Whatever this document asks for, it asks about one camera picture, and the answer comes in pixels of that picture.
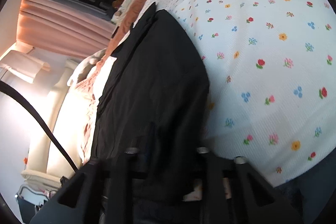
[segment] brown blanket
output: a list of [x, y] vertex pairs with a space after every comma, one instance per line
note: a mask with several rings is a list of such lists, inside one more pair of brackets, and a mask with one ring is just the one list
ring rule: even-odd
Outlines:
[[87, 119], [85, 121], [85, 125], [83, 125], [83, 136], [80, 143], [80, 148], [84, 154], [84, 164], [90, 158], [91, 154], [91, 145], [92, 142], [89, 141], [90, 133], [92, 126], [95, 124], [95, 111], [97, 108], [96, 100], [93, 95], [93, 83], [96, 80], [97, 75], [100, 72], [101, 67], [104, 65], [107, 58], [112, 54], [112, 52], [116, 49], [121, 39], [125, 36], [125, 34], [130, 30], [131, 24], [136, 21], [137, 17], [139, 16], [140, 11], [142, 10], [146, 0], [134, 0], [133, 3], [130, 5], [125, 18], [123, 19], [122, 23], [119, 26], [115, 36], [110, 40], [110, 43], [106, 49], [106, 53], [103, 58], [97, 63], [96, 71], [87, 79], [79, 82], [75, 86], [75, 91], [79, 92], [83, 98], [87, 101], [88, 105], [88, 113]]

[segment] red flower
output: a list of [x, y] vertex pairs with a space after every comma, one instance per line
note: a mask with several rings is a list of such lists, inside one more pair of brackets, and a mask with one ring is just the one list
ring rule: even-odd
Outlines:
[[326, 88], [325, 87], [323, 87], [322, 88], [322, 96], [324, 97], [324, 98], [326, 98], [327, 97], [327, 90], [326, 90]]
[[265, 61], [262, 60], [262, 59], [259, 59], [259, 60], [258, 60], [258, 65], [259, 65], [259, 66], [263, 66], [263, 65], [265, 65]]

